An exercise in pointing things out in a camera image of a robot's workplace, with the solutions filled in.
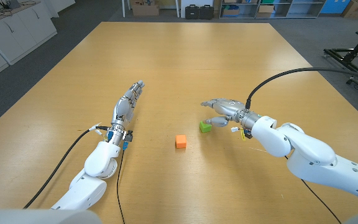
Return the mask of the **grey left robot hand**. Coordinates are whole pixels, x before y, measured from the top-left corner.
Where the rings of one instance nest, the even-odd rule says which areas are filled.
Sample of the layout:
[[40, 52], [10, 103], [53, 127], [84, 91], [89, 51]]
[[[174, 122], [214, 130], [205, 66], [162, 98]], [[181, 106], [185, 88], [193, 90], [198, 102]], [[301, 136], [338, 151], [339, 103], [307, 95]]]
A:
[[142, 89], [145, 86], [142, 80], [135, 82], [120, 99], [117, 101], [112, 114], [111, 124], [121, 125], [125, 127], [131, 122], [134, 116], [134, 108], [137, 100], [142, 94]]

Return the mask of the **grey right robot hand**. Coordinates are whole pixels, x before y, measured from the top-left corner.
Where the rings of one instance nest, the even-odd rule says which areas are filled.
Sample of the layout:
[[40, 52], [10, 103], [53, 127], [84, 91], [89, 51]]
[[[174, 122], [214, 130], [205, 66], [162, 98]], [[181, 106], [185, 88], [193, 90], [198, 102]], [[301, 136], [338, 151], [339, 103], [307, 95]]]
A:
[[241, 123], [246, 114], [245, 104], [240, 101], [225, 98], [215, 98], [209, 101], [204, 101], [201, 103], [201, 106], [208, 106], [221, 115], [203, 121], [205, 124], [217, 127], [227, 126], [230, 121]]

